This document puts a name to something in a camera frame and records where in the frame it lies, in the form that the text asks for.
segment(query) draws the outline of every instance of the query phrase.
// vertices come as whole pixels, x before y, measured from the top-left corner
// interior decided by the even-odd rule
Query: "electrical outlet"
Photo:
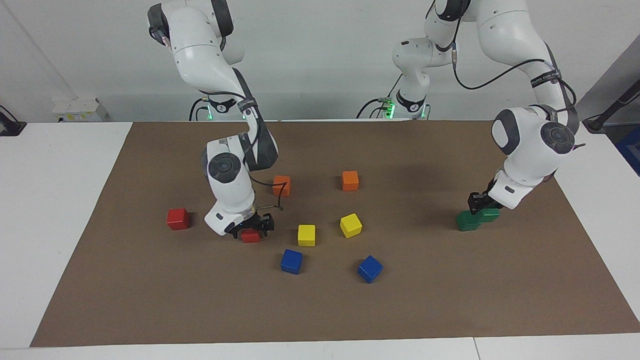
[[[109,117],[107,110],[96,98],[54,101],[53,114],[57,122],[101,122]]]

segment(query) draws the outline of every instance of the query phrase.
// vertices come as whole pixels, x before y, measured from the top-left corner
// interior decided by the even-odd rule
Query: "orange cube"
[[[282,189],[282,185],[277,185],[273,187],[273,195],[278,196],[280,194],[280,190],[282,189],[282,196],[289,196],[289,192],[291,191],[291,179],[289,176],[281,176],[278,175],[273,178],[274,184],[282,184],[287,183]]]
[[[360,184],[360,181],[358,180],[357,171],[342,172],[342,191],[343,192],[354,192],[358,190],[359,184]]]

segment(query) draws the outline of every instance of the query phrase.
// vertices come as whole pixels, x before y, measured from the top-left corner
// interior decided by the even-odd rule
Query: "cube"
[[[382,264],[376,260],[376,258],[369,255],[362,263],[360,263],[360,266],[358,266],[358,274],[362,276],[367,284],[370,284],[378,277],[378,275],[380,275],[382,268]]]
[[[243,229],[240,233],[243,243],[259,243],[260,232],[256,229]]]
[[[500,216],[500,210],[498,209],[482,209],[475,215],[471,214],[471,211],[462,211],[456,217],[456,223],[458,230],[460,231],[473,231],[485,222],[493,222]]]
[[[456,216],[456,224],[460,231],[473,231],[480,227],[481,223],[477,221],[474,215],[471,215],[469,210],[462,211]]]
[[[171,230],[183,230],[189,228],[189,213],[187,209],[171,209],[166,215],[166,224]]]
[[[278,175],[273,178],[273,183],[274,184],[287,183],[286,185],[284,185],[284,189],[282,189],[282,185],[274,186],[273,195],[276,195],[276,196],[280,195],[280,190],[282,190],[282,196],[289,196],[289,193],[291,192],[291,178],[289,178],[289,176]]]
[[[298,246],[316,246],[316,226],[298,226]]]
[[[357,171],[342,172],[342,191],[343,192],[354,192],[358,190],[359,184],[360,184],[360,181],[358,180]]]
[[[344,233],[344,237],[348,239],[362,232],[362,223],[358,215],[351,214],[340,219],[340,228],[342,229],[342,233]]]
[[[302,253],[285,250],[280,261],[280,269],[284,272],[288,272],[294,275],[300,274],[300,268],[302,267]]]

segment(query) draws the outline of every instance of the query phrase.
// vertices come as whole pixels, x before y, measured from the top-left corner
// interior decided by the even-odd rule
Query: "blue cube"
[[[362,276],[362,278],[370,284],[380,274],[382,268],[382,264],[379,263],[376,258],[369,255],[366,259],[364,259],[360,266],[358,266],[358,274],[360,274],[360,276]]]
[[[282,271],[298,275],[300,274],[301,267],[302,253],[289,249],[285,250],[284,255],[282,255],[282,261],[280,262]]]

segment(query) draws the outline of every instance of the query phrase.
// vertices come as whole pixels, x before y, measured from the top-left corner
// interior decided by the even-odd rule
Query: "white wall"
[[[27,121],[51,120],[51,97],[65,97],[55,72],[81,96],[96,96],[114,120],[183,120],[198,92],[183,83],[171,54],[147,31],[157,0],[0,0],[42,50],[36,61],[16,25],[0,17],[0,102]],[[424,36],[429,0],[228,0],[246,56],[238,68],[268,119],[351,118],[386,95],[398,70],[390,52]],[[636,0],[530,0],[534,25],[581,97],[640,33]],[[482,54],[474,24],[459,35],[462,79],[471,85],[505,69]],[[54,70],[46,69],[49,62]],[[451,68],[433,69],[432,119],[488,119],[534,102],[514,72],[476,92]]]

